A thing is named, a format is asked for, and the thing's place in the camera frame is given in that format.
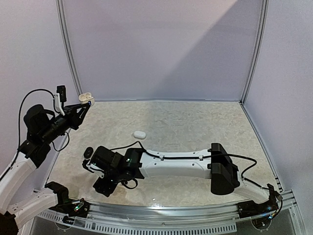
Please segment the white square charging case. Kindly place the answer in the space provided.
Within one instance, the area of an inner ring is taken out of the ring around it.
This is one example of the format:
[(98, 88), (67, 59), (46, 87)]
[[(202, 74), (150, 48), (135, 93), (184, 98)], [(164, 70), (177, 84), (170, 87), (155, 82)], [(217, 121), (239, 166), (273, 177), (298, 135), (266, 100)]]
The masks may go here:
[(89, 93), (89, 92), (80, 94), (78, 96), (78, 99), (79, 99), (81, 104), (86, 104), (87, 103), (90, 106), (93, 106), (94, 103), (95, 103), (95, 99), (94, 99), (93, 95), (91, 93)]

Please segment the black oval charging case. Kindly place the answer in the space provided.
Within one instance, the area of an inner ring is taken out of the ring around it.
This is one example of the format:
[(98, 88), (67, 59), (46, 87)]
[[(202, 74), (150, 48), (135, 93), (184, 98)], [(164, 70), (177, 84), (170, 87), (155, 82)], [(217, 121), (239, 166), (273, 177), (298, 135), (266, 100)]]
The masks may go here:
[(92, 155), (93, 155), (93, 152), (94, 152), (94, 150), (93, 150), (92, 147), (87, 147), (87, 148), (85, 149), (84, 153), (83, 153), (84, 159), (85, 159), (85, 160), (90, 159), (90, 158), (92, 157)]

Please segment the white oval charging case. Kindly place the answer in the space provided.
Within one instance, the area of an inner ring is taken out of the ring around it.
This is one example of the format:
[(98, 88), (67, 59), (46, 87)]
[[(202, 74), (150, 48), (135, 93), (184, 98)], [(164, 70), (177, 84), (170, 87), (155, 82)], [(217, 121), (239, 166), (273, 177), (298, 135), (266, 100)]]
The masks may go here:
[(146, 138), (146, 133), (143, 131), (134, 131), (133, 136), (137, 139), (145, 139)]

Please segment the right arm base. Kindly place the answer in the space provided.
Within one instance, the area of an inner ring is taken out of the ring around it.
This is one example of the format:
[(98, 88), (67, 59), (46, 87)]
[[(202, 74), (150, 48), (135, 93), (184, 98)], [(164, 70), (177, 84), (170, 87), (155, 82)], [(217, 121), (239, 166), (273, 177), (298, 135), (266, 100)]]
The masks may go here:
[(267, 219), (276, 217), (282, 209), (283, 196), (277, 192), (271, 194), (269, 199), (261, 204), (254, 201), (245, 201), (237, 204), (240, 218), (253, 217), (257, 215), (265, 216)]

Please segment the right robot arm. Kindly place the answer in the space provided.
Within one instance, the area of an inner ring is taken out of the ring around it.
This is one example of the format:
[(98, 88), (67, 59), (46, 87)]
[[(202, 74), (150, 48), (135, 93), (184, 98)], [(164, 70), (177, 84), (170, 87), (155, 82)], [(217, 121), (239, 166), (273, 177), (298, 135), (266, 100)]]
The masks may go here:
[(118, 184), (125, 186), (129, 181), (157, 176), (183, 176), (210, 180), (214, 195), (235, 193), (249, 199), (256, 213), (276, 209), (277, 202), (282, 201), (280, 193), (271, 184), (264, 187), (244, 177), (233, 163), (234, 157), (219, 143), (194, 152), (159, 152), (127, 146), (125, 154), (100, 146), (86, 167), (98, 174), (94, 188), (106, 197)]

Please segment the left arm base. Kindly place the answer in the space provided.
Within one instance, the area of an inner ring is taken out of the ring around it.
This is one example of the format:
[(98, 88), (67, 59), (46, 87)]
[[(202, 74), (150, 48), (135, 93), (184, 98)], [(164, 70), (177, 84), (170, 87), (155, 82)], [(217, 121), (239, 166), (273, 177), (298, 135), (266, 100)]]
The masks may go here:
[(81, 199), (68, 199), (62, 204), (58, 204), (54, 207), (49, 208), (52, 211), (66, 214), (68, 217), (81, 217), (87, 218), (90, 210), (90, 203), (84, 198)]

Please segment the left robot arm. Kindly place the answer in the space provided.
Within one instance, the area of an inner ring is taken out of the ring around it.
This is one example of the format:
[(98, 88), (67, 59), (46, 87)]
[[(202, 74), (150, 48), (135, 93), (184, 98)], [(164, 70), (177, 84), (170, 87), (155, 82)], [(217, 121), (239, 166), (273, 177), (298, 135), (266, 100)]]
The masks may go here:
[(12, 164), (0, 177), (2, 235), (16, 235), (25, 223), (47, 209), (64, 213), (68, 217), (87, 217), (90, 204), (84, 199), (70, 199), (68, 189), (57, 182), (47, 183), (40, 191), (21, 202), (11, 204), (11, 200), (25, 179), (44, 162), (51, 150), (50, 144), (68, 129), (77, 130), (89, 108), (89, 103), (69, 105), (56, 116), (53, 111), (37, 104), (26, 112), (26, 140), (18, 147)]

